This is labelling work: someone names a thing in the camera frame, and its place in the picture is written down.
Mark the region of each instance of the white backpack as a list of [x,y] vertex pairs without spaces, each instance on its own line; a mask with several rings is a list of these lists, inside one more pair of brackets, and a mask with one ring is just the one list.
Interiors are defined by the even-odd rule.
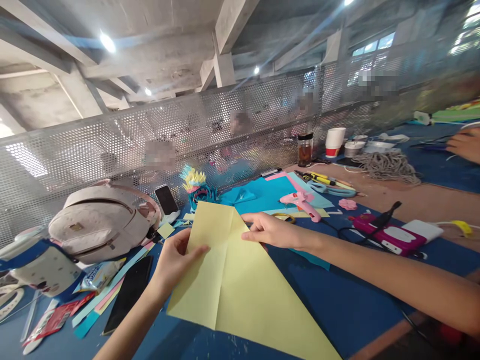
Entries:
[[[131,194],[147,202],[136,209]],[[161,217],[150,196],[103,180],[70,194],[48,231],[67,254],[84,264],[95,264],[147,244],[149,228],[157,230]]]

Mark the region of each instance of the blue tablecloth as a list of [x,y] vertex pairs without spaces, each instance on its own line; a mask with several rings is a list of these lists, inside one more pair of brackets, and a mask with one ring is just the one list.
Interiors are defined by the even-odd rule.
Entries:
[[[326,197],[338,203],[338,197]],[[350,226],[348,216],[359,215],[365,209],[359,206],[358,210],[346,211],[344,215],[332,215],[326,220],[337,229],[347,227]],[[313,223],[310,219],[299,219],[298,225],[336,236],[333,229]],[[150,252],[155,263],[161,249],[161,245],[157,244]],[[431,242],[422,251],[428,254],[427,263],[463,277],[480,268],[480,253],[444,239]],[[335,266],[328,272],[287,249],[269,246],[268,253],[344,359],[402,319],[399,310],[383,291]],[[33,291],[28,289],[20,306],[29,302],[32,296]],[[41,299],[34,323],[39,320],[48,303],[49,299]],[[112,306],[109,306],[84,339],[75,337],[69,319],[62,330],[44,339],[28,355],[28,359],[91,359],[108,339],[100,334]],[[165,309],[166,306],[156,318],[135,359],[293,359],[290,355],[254,342],[167,316]],[[0,324],[2,359],[22,358],[19,340],[27,313],[28,307]]]
[[408,162],[422,174],[421,181],[446,188],[480,193],[480,165],[455,156],[448,151],[426,151],[410,147],[419,142],[431,141],[460,130],[459,125],[436,124],[420,126],[404,124],[387,131],[389,135],[404,134],[410,137],[408,142],[398,145],[407,156]]

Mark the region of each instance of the ceiling light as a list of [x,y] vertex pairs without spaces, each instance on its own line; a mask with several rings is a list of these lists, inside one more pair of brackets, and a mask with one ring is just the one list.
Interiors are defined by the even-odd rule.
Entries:
[[100,35],[100,41],[109,53],[114,53],[117,50],[114,41],[110,38],[110,36],[104,34],[103,32]]

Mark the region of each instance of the hand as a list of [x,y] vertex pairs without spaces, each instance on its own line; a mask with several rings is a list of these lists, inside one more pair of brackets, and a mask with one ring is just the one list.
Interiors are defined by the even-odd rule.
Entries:
[[447,151],[480,165],[480,128],[461,130],[446,144]]
[[152,284],[170,294],[192,264],[210,248],[207,245],[197,247],[186,254],[190,232],[187,228],[165,240],[151,278]]
[[299,251],[306,251],[313,242],[318,241],[318,233],[292,225],[264,212],[246,213],[241,218],[246,223],[253,223],[250,231],[241,235],[243,240]]

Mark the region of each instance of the person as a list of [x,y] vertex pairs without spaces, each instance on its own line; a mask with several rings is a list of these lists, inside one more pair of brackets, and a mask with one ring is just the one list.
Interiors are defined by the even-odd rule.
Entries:
[[460,130],[446,144],[447,151],[480,165],[480,127]]
[[[362,247],[264,212],[246,213],[245,241],[310,253],[386,291],[419,311],[480,339],[480,285],[420,261]],[[186,254],[190,229],[165,241],[153,276],[95,360],[131,359],[170,293],[209,248]]]

